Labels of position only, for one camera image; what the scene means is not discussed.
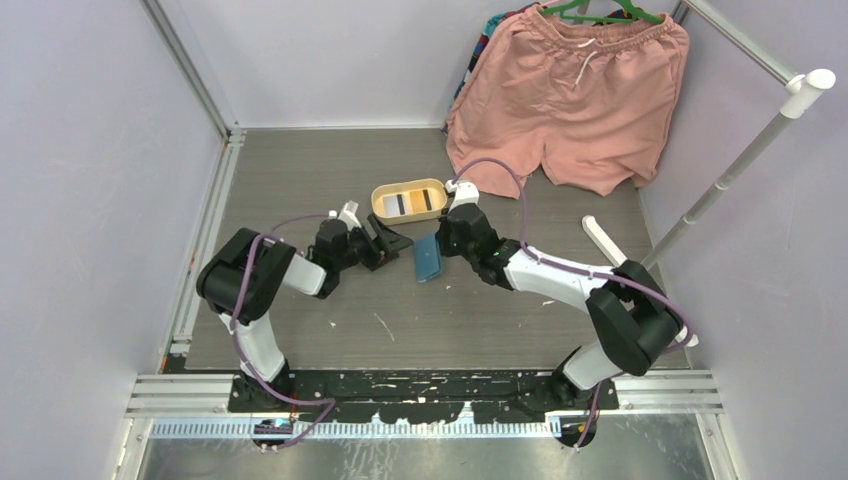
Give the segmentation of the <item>blue card holder wallet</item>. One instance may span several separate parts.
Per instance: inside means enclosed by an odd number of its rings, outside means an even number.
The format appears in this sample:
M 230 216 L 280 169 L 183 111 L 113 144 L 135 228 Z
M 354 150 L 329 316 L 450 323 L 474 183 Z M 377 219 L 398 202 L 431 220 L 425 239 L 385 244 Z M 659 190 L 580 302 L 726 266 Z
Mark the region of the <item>blue card holder wallet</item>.
M 438 277 L 442 272 L 442 256 L 435 233 L 429 233 L 413 243 L 413 256 L 416 280 L 425 283 Z

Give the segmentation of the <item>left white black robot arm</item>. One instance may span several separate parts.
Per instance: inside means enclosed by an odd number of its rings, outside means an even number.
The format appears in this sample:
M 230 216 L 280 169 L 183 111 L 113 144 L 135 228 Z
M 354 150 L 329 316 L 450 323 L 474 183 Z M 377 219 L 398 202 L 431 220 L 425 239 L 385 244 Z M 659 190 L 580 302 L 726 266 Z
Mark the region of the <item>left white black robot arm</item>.
M 343 271 L 376 271 L 412 247 L 411 238 L 375 215 L 367 225 L 339 216 L 321 221 L 304 252 L 276 233 L 239 229 L 203 267 L 196 292 L 227 328 L 255 403 L 269 413 L 296 404 L 291 368 L 273 332 L 270 308 L 280 288 L 325 299 Z

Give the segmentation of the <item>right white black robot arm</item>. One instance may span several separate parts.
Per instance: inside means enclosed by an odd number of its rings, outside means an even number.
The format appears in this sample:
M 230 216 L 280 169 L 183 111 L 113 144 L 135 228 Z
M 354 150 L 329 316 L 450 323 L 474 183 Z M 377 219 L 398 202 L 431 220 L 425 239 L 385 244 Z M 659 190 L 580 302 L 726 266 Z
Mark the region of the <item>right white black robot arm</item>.
M 567 410 L 582 409 L 611 377 L 645 374 L 684 329 L 681 315 L 638 262 L 607 268 L 544 256 L 499 236 L 476 204 L 444 209 L 436 239 L 443 256 L 463 258 L 483 282 L 542 295 L 589 316 L 596 341 L 570 353 L 548 383 Z

